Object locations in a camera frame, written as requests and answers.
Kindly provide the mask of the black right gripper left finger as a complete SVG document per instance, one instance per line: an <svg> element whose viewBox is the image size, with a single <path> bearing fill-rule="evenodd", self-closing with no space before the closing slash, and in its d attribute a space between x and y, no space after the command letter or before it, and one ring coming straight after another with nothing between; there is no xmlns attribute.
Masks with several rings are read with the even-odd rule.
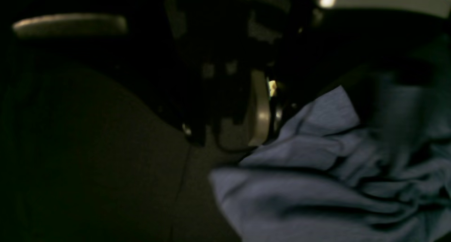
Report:
<svg viewBox="0 0 451 242"><path fill-rule="evenodd" d="M249 98L252 0L157 0L163 5L186 88L181 129L192 145L218 136L220 122L242 123Z"/></svg>

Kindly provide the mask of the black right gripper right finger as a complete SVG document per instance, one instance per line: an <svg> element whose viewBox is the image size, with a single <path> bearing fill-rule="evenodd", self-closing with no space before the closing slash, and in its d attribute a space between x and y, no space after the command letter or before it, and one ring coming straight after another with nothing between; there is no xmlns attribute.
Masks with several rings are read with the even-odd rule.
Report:
<svg viewBox="0 0 451 242"><path fill-rule="evenodd" d="M449 18L450 0L291 0L274 67L251 73L248 145L273 141L303 105L365 67L400 64Z"/></svg>

